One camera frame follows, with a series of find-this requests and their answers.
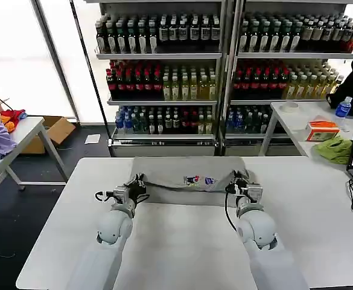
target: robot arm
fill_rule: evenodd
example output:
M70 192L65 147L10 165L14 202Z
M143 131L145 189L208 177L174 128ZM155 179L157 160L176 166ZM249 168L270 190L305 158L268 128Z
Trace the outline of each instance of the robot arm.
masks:
M258 290L309 289L293 256L280 240L274 220L259 204L262 187L235 178L226 191L237 197L235 228L249 255Z

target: bottle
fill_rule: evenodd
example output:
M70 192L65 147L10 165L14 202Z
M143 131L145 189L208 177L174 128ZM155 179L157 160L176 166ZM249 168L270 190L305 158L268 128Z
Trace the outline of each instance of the bottle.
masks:
M191 100L197 100L198 84L197 84L196 75L192 75L191 76L191 84L190 84L190 87L189 87L189 92L191 94Z
M250 34L249 52L256 52L256 45L258 43L259 33L258 33L259 21L253 22L252 31Z
M209 89L209 99L211 101L215 100L215 93L217 91L215 80L216 80L215 74L211 74L210 75L210 83L209 83L209 87L210 87L210 89Z
M293 25L292 22L290 21L286 22L286 26L284 27L284 31L281 36L281 47L279 49L280 53L284 53L288 50L288 45L289 45L290 36L291 36L290 31L291 31L292 25Z
M320 76L318 85L314 89L313 98L317 98L317 99L321 98L321 93L325 87L325 83L326 83L326 75L322 74Z
M249 21L243 21L241 28L241 37L239 41L239 53L244 53L246 51L246 44L249 40L249 32L248 32Z
M274 53L277 50L280 27L281 27L280 21L274 22L274 29L270 38L271 41L270 41L270 44L268 45L270 53Z
M98 50L100 53L106 53L106 46L105 46L105 40L104 40L104 30L103 30L103 23L101 21L96 21L96 40L98 44Z
M345 100L337 106L334 116L334 122L344 132L349 132L348 128L345 126L345 117L349 114L349 110L351 110L351 101L351 97L345 97Z
M108 44L109 44L110 53L117 53L116 42L115 42L116 34L115 34L115 30L113 29L113 22L108 21L106 23L106 28L108 31Z
M294 27L293 38L291 39L290 48L289 48L289 52L291 53L297 50L299 39L301 37L302 24L303 23L299 21Z
M205 116L199 115L198 134L205 133Z
M264 53L264 52L267 51L267 42L269 40L269 26L270 26L270 22L269 21L264 21L263 22L261 41L259 43L259 52L260 53Z
M314 91L316 86L317 86L317 76L315 74L312 74L310 76L309 85L307 86L306 90L304 91L304 94L302 95L302 98L305 99L305 100L312 99L313 91Z
M172 100L177 101L179 99L179 82L177 76L172 76Z
M157 36L156 36L156 24L155 21L150 21L150 45L151 52L156 53L157 50Z

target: small label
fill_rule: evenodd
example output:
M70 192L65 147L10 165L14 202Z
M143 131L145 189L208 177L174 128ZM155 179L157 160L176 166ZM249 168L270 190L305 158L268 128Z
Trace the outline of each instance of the small label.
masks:
M110 47L110 53L116 53L116 42L113 37L108 37L108 43Z
M263 53L265 51L268 39L269 37L267 35L263 35L263 37L261 38L261 45L259 46L260 53Z
M239 52L240 53L244 53L244 51L246 49L246 42L247 42L247 36L246 35L242 35L241 39L239 41Z
M198 90L196 87L191 87L191 100L196 100Z
M98 49L100 50L100 53L105 53L105 42L102 37L97 38L97 44L98 44Z
M179 87L172 88L172 99L175 101L179 98Z
M282 38L281 48L279 49L280 53L284 53L286 51L289 40L290 40L290 36L288 36L288 35L286 35L286 36L284 36L284 38Z
M147 42L145 41L144 36L139 37L139 43L140 43L140 52L146 53L147 52Z
M278 35L274 35L272 37L272 42L271 42L270 48L269 48L270 53L275 52L275 49L277 48L277 43L278 43Z
M250 46L249 46L249 52L253 53L255 51L255 45L256 45L256 41L258 40L258 36L253 35L250 38Z
M156 36L150 37L150 44L151 44L151 52L156 53L156 48L157 48Z
M183 101L188 99L188 88L182 88L182 97L183 97Z
M117 38L118 46L120 47L121 53L126 53L126 41L123 37Z
M215 100L215 87L214 86L210 86L210 100Z
M130 48L130 53L136 53L136 40L134 37L129 37L129 48Z
M295 37L293 37L293 40L291 41L291 45L290 45L290 52L294 52L298 46L298 42L299 42L299 35L296 35Z
M170 88L164 88L163 89L163 94L164 94L164 100L166 100L166 101L171 100L171 90L170 90Z

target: shelf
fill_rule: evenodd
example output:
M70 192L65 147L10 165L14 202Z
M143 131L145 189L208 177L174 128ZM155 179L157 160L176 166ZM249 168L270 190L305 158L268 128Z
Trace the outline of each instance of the shelf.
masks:
M238 59L353 59L353 53L238 53Z
M149 135L149 134L127 134L127 135L114 135L114 140L153 140L153 141L166 141L166 140L187 140L187 141L209 141L214 140L213 134L162 134L162 135Z
M232 100L231 104L232 105L269 105L271 103L277 103L277 102L286 102L286 101L291 101L291 102L324 102L324 99L317 99L317 100Z
M98 53L98 59L220 59L222 53Z
M242 139L263 139L265 138L265 134L226 134L227 140L242 140ZM272 139L290 139L287 134L273 134Z
M125 101L109 100L108 105L120 106L213 106L217 101Z

